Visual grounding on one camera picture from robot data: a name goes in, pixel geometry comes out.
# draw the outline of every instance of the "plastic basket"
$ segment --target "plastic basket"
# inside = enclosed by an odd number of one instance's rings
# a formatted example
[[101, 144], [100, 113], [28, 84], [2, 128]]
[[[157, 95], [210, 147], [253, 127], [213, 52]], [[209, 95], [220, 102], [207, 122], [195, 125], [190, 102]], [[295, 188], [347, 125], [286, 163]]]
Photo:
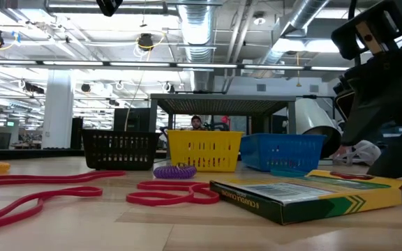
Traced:
[[82, 136], [89, 168], [142, 171], [153, 167], [158, 133], [83, 130]]
[[169, 130], [172, 165], [194, 165], [199, 172], [234, 172], [242, 132]]
[[324, 135], [255, 134], [241, 139], [241, 161], [277, 176], [303, 176], [318, 168]]

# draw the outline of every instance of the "person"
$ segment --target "person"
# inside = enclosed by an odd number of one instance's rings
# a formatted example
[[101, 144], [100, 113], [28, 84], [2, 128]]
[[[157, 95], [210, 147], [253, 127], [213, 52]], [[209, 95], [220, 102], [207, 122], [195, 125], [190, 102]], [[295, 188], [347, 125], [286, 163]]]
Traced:
[[205, 130], [202, 127], [201, 118], [199, 116], [195, 115], [192, 117], [192, 130]]

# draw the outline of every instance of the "blue plastic basket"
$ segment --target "blue plastic basket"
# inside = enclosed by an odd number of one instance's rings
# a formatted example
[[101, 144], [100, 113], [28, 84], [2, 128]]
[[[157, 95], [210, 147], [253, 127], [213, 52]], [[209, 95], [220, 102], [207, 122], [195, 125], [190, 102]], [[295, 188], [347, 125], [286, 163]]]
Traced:
[[324, 135], [254, 134], [241, 139], [241, 161], [277, 176], [303, 176], [318, 168]]

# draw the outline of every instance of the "black plastic basket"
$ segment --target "black plastic basket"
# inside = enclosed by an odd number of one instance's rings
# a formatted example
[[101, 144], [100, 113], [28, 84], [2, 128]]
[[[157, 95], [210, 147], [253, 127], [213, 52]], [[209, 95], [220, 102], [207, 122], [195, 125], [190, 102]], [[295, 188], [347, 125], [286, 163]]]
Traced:
[[83, 130], [82, 136], [89, 168], [146, 171], [153, 167], [158, 133]]

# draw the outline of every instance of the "metal shelf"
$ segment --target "metal shelf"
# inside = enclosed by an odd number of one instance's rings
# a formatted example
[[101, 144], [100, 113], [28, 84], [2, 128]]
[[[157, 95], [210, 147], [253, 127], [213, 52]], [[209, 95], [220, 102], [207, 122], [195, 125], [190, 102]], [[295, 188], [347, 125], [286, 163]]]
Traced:
[[268, 116], [295, 102], [295, 96], [151, 94], [168, 114]]

